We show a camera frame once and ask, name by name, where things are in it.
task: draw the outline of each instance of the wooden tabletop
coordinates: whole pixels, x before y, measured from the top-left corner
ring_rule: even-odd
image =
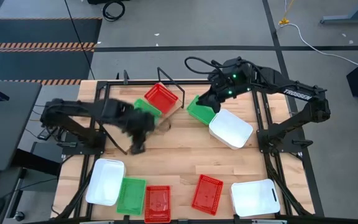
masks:
[[[148,86],[128,85],[113,86],[110,98],[135,102],[141,98]],[[242,149],[232,150],[209,134],[208,127],[190,116],[186,107],[196,95],[201,95],[209,85],[181,85],[186,91],[185,108],[179,108],[166,122],[171,122],[171,129],[167,131],[167,124],[161,124],[157,130],[150,134],[145,142],[146,152],[138,155],[125,156],[117,150],[111,142],[106,143],[106,151],[101,156],[105,159],[115,159],[125,163],[126,177],[138,177],[147,180],[147,185],[171,186],[172,219],[232,219],[233,210],[229,189],[233,183],[263,180],[267,178],[264,158],[259,152],[256,138],[257,118],[251,93],[246,93],[237,99],[227,100],[222,108],[228,109],[236,116],[254,127],[254,132]],[[174,94],[181,99],[181,91],[175,85],[168,85]],[[96,81],[82,81],[78,99],[92,102],[96,91]],[[273,122],[280,123],[290,117],[285,96],[281,94],[269,95],[268,102]],[[262,117],[266,122],[264,111]],[[90,120],[78,118],[83,126],[89,126]],[[107,126],[112,137],[118,145],[127,148],[130,139],[121,134],[115,127]],[[281,154],[283,170],[288,188],[304,206],[313,213],[310,192],[303,170],[302,162],[289,154]],[[78,189],[80,181],[83,156],[73,156],[64,163],[60,173],[57,192],[53,208],[61,212],[69,203]],[[200,174],[222,180],[224,187],[215,216],[200,212],[191,207],[196,184]],[[280,188],[276,186],[283,204]],[[83,200],[81,215],[85,215],[86,202]],[[122,220],[123,215],[116,213],[116,206],[107,207],[94,205],[92,220]],[[142,216],[132,216],[131,220],[142,220]]]

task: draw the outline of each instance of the white container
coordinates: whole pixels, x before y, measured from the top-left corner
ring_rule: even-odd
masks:
[[[280,202],[270,179],[234,183],[230,189],[234,212],[240,217],[263,215],[280,211]]]
[[[221,109],[209,124],[209,133],[231,149],[243,147],[253,130],[250,124],[226,109]]]
[[[117,202],[124,176],[123,162],[98,159],[93,168],[85,200],[88,203],[113,206]]]

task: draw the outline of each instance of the red plastic basket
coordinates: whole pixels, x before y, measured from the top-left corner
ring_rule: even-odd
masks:
[[[178,100],[178,97],[163,85],[156,83],[145,95],[149,103],[163,114],[168,113]]]
[[[202,212],[216,215],[222,188],[223,181],[201,174],[191,206]]]
[[[145,223],[171,222],[170,186],[147,186]]]

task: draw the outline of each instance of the green basket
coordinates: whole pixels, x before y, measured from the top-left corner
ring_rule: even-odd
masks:
[[[162,112],[155,108],[154,106],[152,106],[151,104],[149,104],[148,102],[144,101],[143,99],[137,99],[134,103],[134,108],[140,108],[142,111],[146,111],[151,113],[152,115],[155,116],[154,118],[154,122],[155,124],[158,123],[158,120],[160,119]]]
[[[215,112],[210,107],[197,105],[196,102],[198,101],[198,97],[199,96],[196,95],[186,110],[190,115],[202,123],[209,125],[212,119],[215,117]]]
[[[141,215],[143,211],[146,180],[124,177],[119,191],[117,213]]]

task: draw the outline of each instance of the gray floor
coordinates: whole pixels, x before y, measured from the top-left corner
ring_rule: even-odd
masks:
[[[284,13],[284,0],[268,0],[275,23]],[[86,0],[68,0],[73,17],[101,16],[102,6]],[[117,22],[103,21],[98,47],[155,47],[198,45],[272,46],[262,1],[224,0],[132,0]],[[322,16],[347,14],[358,0],[298,0],[289,12],[290,22],[298,24],[305,40],[313,45],[358,45],[358,24],[322,26]],[[61,0],[5,0],[0,17],[68,17]],[[294,27],[278,32],[280,44],[303,45]],[[358,62],[358,51],[333,52]],[[200,78],[183,64],[187,56],[224,61],[241,56],[256,64],[279,70],[274,51],[164,51],[98,52],[92,70],[96,79],[115,78],[126,69],[131,79],[155,78],[161,67],[173,78]],[[358,218],[358,101],[352,97],[346,75],[355,65],[316,52],[284,52],[291,79],[327,88],[331,119],[305,126],[306,138],[313,140],[311,160],[324,212],[327,217]],[[45,86],[39,104],[54,97],[75,99],[77,86]],[[40,131],[39,124],[27,128]],[[21,147],[34,138],[25,133]],[[48,218],[53,194],[28,194],[20,209],[28,213],[25,222]]]

